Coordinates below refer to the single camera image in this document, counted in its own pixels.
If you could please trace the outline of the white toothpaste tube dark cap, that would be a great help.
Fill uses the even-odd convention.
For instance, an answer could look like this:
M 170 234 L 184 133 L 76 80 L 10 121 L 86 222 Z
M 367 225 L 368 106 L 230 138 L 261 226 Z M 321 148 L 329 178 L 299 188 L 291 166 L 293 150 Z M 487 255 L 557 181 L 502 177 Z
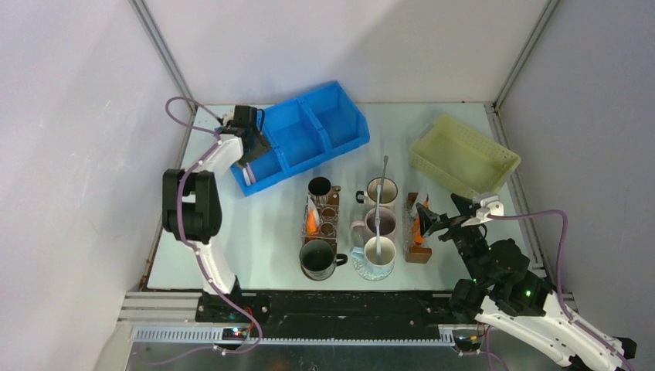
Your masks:
M 416 211 L 418 209 L 417 206 L 418 205 L 424 206 L 425 202 L 428 200 L 428 198 L 429 198 L 429 195 L 428 195 L 428 192 L 427 192 L 427 188 L 426 188 L 425 185 L 422 185 L 419 192 L 417 193 L 415 201 L 412 204 L 412 211 L 414 213 L 416 213 Z

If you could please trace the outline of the pink toothbrush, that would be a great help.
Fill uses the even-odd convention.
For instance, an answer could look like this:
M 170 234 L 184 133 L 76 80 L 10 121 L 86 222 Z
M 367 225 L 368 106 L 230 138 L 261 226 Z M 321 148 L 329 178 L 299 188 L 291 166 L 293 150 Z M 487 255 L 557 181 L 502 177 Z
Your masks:
M 256 176 L 255 176 L 254 171 L 253 171 L 250 164 L 246 165 L 246 173 L 248 175 L 250 185 L 255 184 L 256 183 Z

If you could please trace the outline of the orange toothpaste tube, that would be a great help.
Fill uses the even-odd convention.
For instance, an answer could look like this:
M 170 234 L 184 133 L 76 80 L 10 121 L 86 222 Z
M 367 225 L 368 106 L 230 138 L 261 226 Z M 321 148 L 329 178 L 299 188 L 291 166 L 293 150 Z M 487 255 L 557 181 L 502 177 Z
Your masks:
M 414 225 L 412 227 L 412 239 L 415 245 L 423 245 L 425 238 L 423 237 L 422 225 L 423 220 L 422 216 L 424 211 L 429 208 L 429 200 L 425 202 L 425 205 L 418 205 L 416 213 L 414 215 Z

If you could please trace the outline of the clear holder with brown lid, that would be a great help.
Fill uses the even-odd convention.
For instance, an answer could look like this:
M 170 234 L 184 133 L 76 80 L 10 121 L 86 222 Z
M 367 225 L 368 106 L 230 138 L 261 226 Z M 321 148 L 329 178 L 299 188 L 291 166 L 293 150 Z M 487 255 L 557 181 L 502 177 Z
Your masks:
M 420 236 L 420 223 L 418 216 L 412 211 L 416 204 L 417 192 L 408 192 L 403 204 L 402 226 L 403 242 L 402 251 L 405 262 L 412 264 L 426 264 L 432 256 L 432 248 L 426 240 Z

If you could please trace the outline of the pink mug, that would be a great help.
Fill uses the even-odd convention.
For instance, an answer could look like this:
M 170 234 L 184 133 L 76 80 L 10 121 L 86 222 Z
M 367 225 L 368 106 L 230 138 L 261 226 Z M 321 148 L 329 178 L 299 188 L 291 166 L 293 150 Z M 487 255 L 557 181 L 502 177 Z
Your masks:
M 363 243 L 366 243 L 379 232 L 381 237 L 395 240 L 398 223 L 394 212 L 391 209 L 381 207 L 370 209 L 361 220 L 354 220 L 350 224 L 350 229 L 359 236 Z

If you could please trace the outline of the cream mug with black rim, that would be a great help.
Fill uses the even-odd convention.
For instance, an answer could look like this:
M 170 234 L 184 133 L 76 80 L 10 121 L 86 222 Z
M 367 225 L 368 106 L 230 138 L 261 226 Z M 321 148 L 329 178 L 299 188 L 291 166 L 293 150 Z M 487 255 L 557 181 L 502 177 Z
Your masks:
M 358 190 L 355 193 L 355 200 L 359 204 L 374 206 L 379 203 L 380 206 L 392 209 L 395 201 L 399 196 L 399 188 L 391 179 L 374 178 L 365 190 Z

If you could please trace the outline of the light grey toothbrush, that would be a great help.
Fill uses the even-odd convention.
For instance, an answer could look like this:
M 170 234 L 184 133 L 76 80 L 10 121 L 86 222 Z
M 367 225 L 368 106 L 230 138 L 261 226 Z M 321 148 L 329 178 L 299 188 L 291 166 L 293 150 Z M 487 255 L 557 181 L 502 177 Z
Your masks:
M 382 181 L 378 183 L 376 186 L 376 199 L 375 199 L 375 228 L 376 228 L 376 233 L 379 234 L 379 226 L 380 226 L 380 201 L 382 197 Z

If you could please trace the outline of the pale white toothbrush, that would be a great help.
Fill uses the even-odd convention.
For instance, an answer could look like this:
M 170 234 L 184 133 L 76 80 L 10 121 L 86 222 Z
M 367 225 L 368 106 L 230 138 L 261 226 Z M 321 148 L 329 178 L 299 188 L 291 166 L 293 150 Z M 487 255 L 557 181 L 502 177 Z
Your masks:
M 381 240 L 381 230 L 379 226 L 379 234 L 375 236 L 375 263 L 377 265 L 382 265 L 382 240 Z

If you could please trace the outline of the brown metallic cup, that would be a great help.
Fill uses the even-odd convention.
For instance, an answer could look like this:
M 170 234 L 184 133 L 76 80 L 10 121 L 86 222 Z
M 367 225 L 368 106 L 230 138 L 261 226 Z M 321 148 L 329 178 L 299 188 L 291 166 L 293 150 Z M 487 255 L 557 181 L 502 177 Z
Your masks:
M 341 187 L 333 185 L 328 178 L 319 176 L 309 181 L 308 195 L 316 206 L 336 206 L 339 204 Z

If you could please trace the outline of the white toothpaste tube red cap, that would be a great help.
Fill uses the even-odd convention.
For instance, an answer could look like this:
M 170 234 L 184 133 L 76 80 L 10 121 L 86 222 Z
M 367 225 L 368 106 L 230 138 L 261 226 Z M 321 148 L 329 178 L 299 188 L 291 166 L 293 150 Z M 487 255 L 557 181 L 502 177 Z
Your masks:
M 321 225 L 321 216 L 320 216 L 320 212 L 318 211 L 318 209 L 317 209 L 317 207 L 316 207 L 316 205 L 315 205 L 315 203 L 314 203 L 312 197 L 311 197 L 311 196 L 308 196 L 308 197 L 307 197 L 307 211 L 308 211 L 310 208 L 313 208 L 313 209 L 316 209 L 316 210 L 317 210 L 317 212 L 318 212 L 318 217 L 320 218 L 320 225 Z

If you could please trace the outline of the light blue mug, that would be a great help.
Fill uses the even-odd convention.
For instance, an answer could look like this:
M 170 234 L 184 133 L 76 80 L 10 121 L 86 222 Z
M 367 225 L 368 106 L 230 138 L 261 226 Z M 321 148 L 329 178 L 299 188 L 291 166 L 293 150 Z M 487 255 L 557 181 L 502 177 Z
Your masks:
M 363 247 L 352 247 L 350 257 L 358 275 L 366 281 L 381 281 L 393 271 L 397 248 L 387 237 L 372 237 Z

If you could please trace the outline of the small orange tube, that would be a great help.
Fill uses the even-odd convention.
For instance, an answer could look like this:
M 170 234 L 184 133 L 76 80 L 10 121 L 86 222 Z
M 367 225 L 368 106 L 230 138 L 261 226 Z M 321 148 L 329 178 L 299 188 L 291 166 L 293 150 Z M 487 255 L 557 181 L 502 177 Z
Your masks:
M 310 208 L 307 211 L 306 232 L 309 235 L 316 234 L 319 230 L 320 218 L 316 209 Z

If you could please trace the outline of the clear textured two-hole holder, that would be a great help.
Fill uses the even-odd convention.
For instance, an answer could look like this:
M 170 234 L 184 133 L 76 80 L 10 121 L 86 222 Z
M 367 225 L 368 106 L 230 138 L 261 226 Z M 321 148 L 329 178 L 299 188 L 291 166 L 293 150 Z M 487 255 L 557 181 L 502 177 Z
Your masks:
M 317 209 L 320 212 L 321 225 L 316 234 L 309 235 L 306 232 L 307 206 L 305 206 L 304 220 L 301 226 L 300 244 L 304 245 L 311 240 L 323 240 L 329 243 L 332 249 L 336 251 L 338 247 L 339 207 L 338 205 L 327 205 L 319 206 Z

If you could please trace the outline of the brown wooden oval tray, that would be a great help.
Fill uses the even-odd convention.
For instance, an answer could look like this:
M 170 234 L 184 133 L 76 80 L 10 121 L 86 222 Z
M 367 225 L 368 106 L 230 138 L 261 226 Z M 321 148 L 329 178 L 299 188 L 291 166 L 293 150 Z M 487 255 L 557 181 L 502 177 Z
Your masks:
M 312 281 L 325 281 L 344 263 L 338 255 L 338 218 L 341 187 L 333 185 L 319 201 L 309 195 L 301 227 L 300 269 Z

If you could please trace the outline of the dark green mug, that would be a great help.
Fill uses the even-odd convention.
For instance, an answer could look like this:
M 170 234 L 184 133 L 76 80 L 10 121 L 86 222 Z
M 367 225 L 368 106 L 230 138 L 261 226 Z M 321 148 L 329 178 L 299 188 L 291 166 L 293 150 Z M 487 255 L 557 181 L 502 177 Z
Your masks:
M 299 253 L 300 268 L 312 281 L 325 281 L 337 267 L 348 262 L 346 254 L 335 253 L 325 240 L 310 240 Z

